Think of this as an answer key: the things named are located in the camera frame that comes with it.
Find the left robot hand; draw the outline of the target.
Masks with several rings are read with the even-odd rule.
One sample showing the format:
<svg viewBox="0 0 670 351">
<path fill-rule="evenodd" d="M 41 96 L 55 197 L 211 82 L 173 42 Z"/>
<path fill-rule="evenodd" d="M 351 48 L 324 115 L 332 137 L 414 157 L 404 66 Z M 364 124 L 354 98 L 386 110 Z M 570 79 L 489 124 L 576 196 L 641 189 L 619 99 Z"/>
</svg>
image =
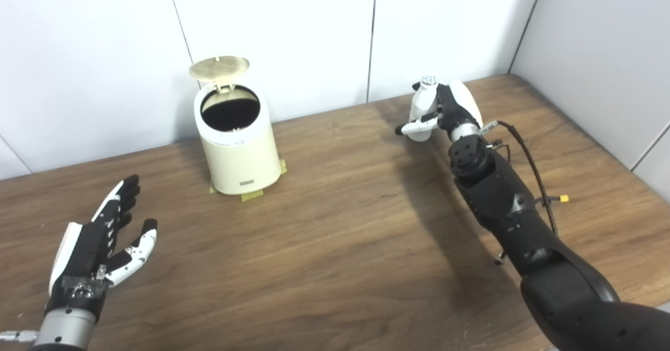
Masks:
<svg viewBox="0 0 670 351">
<path fill-rule="evenodd" d="M 84 310 L 99 320 L 108 290 L 129 279 L 148 261 L 158 241 L 158 221 L 146 219 L 141 232 L 124 248 L 119 233 L 132 220 L 141 191 L 139 175 L 118 182 L 86 224 L 70 222 L 58 246 L 49 279 L 44 313 Z"/>
</svg>

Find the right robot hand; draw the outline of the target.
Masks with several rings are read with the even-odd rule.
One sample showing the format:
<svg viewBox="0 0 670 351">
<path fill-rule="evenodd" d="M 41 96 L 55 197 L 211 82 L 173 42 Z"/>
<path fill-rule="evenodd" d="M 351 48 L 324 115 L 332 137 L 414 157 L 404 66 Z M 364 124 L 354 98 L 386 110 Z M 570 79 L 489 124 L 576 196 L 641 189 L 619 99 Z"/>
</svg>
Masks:
<svg viewBox="0 0 670 351">
<path fill-rule="evenodd" d="M 407 135 L 416 142 L 427 141 L 433 130 L 446 131 L 450 141 L 477 135 L 483 129 L 481 111 L 471 91 L 460 80 L 449 84 L 426 75 L 412 84 L 409 120 L 395 128 L 396 135 Z"/>
</svg>

